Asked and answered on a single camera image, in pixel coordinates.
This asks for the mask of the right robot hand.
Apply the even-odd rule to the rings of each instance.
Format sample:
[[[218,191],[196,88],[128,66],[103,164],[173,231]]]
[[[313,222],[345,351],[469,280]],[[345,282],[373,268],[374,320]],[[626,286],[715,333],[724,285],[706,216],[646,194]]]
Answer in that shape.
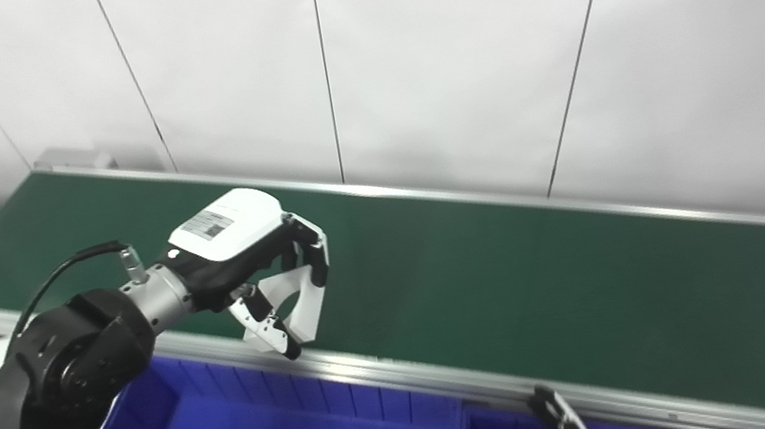
[[[547,429],[588,429],[565,397],[546,385],[538,384],[527,403],[530,412]]]

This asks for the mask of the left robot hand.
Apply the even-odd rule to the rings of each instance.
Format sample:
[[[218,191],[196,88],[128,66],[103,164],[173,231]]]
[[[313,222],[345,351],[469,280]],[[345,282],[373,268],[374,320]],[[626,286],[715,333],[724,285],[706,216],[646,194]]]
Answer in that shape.
[[[330,273],[327,236],[273,195],[234,188],[167,244],[159,264],[179,278],[193,312],[227,311],[256,349],[289,360],[315,340]]]

